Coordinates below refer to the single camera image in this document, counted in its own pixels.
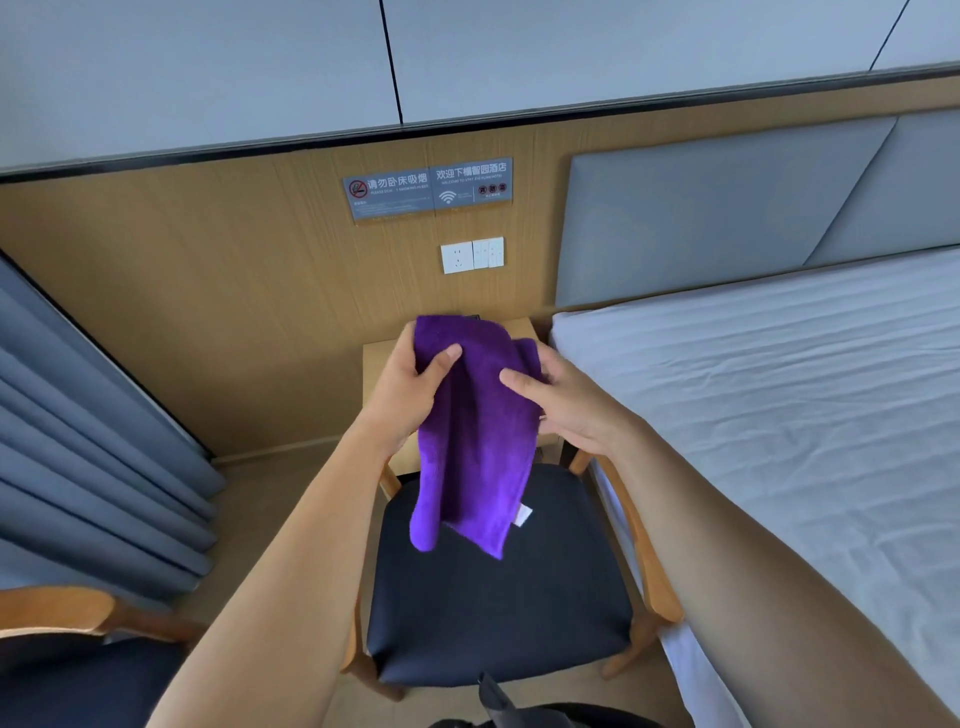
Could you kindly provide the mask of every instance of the red logo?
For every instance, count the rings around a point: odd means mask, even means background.
[[[350,183],[350,194],[358,200],[367,197],[367,183],[363,180],[354,180]]]

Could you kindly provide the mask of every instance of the white bed sheet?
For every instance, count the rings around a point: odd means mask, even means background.
[[[552,338],[960,715],[960,250],[557,314]],[[688,627],[663,646],[700,728],[742,724]]]

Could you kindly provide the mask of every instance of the floor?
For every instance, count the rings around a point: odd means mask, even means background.
[[[331,450],[332,445],[316,446],[221,468],[228,486],[216,499],[220,516],[214,527],[219,541],[210,551],[215,566],[197,591],[181,603],[183,614],[206,622],[216,618]],[[378,496],[364,566],[365,601],[371,593],[372,566],[385,504],[383,496]],[[521,707],[559,701],[596,703],[649,717],[666,728],[693,725],[659,643],[611,681],[601,679],[599,664],[594,664],[506,683],[503,687]],[[324,728],[426,728],[444,717],[474,722],[485,719],[476,688],[416,689],[395,704],[365,689],[354,678],[341,675]]]

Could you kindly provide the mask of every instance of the black bag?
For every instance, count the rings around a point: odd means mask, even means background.
[[[646,718],[594,705],[566,703],[517,708],[486,672],[480,675],[480,704],[491,718],[480,728],[660,728]],[[466,720],[447,719],[434,723],[430,728],[477,726]]]

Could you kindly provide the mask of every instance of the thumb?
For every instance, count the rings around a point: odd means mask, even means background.
[[[515,372],[513,369],[500,370],[500,383],[521,397],[536,402],[541,407],[543,407],[545,395],[550,391],[549,385],[537,381],[532,376]]]
[[[423,370],[420,378],[425,379],[433,391],[436,392],[437,387],[440,386],[444,377],[453,365],[457,363],[457,359],[460,358],[463,352],[464,349],[459,344],[450,344],[450,346],[433,357],[433,361]]]

